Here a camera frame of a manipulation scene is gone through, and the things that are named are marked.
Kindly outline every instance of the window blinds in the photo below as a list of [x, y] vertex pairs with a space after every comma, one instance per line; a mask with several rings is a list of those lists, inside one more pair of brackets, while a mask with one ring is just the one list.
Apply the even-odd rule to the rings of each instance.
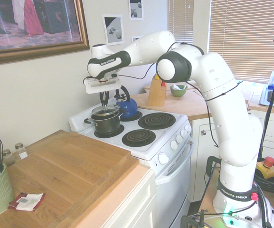
[[194, 0], [168, 0], [168, 31], [177, 42], [193, 41]]
[[238, 80], [267, 84], [274, 67], [274, 0], [212, 0], [209, 51]]

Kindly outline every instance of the red button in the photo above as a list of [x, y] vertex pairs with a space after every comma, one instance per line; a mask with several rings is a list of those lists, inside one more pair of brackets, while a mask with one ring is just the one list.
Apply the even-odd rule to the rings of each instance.
[[256, 192], [253, 192], [251, 194], [251, 199], [254, 200], [254, 201], [257, 201], [258, 200], [258, 194]]
[[265, 165], [266, 167], [271, 168], [271, 167], [274, 165], [274, 158], [265, 157], [264, 165]]

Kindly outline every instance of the glass lid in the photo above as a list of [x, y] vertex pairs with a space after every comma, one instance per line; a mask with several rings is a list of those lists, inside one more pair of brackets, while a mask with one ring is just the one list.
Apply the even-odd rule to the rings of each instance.
[[117, 112], [119, 110], [119, 106], [118, 105], [106, 105], [106, 106], [100, 106], [97, 107], [95, 109], [93, 109], [91, 112], [94, 115], [110, 115], [110, 114], [114, 114], [115, 112]]

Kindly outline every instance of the gold frame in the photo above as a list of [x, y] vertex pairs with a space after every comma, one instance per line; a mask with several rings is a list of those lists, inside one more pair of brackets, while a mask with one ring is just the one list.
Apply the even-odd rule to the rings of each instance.
[[88, 42], [88, 35], [86, 30], [86, 22], [84, 17], [82, 0], [73, 0], [73, 1], [75, 3], [81, 41], [65, 43], [65, 44], [53, 44], [53, 45], [45, 45], [45, 46], [23, 47], [23, 48], [0, 50], [0, 64], [28, 60], [28, 59], [35, 59], [40, 57], [60, 55], [60, 54], [82, 51], [82, 50], [89, 50], [89, 42]]

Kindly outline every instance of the wall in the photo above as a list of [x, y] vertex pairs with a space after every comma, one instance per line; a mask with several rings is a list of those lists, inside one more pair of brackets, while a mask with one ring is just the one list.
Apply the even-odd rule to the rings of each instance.
[[210, 0], [194, 0], [193, 45], [208, 52]]
[[[84, 0], [90, 46], [105, 43], [102, 14], [122, 14], [125, 44], [109, 46], [120, 51], [131, 36], [167, 29], [166, 0], [143, 0], [144, 21], [129, 21], [128, 0]], [[100, 103], [98, 94], [87, 95], [83, 79], [88, 76], [91, 51], [82, 51], [0, 65], [0, 138], [4, 148], [25, 146], [59, 129], [70, 131], [68, 117]], [[121, 71], [142, 77], [149, 65]], [[131, 94], [151, 81], [152, 67], [144, 80], [121, 78]]]

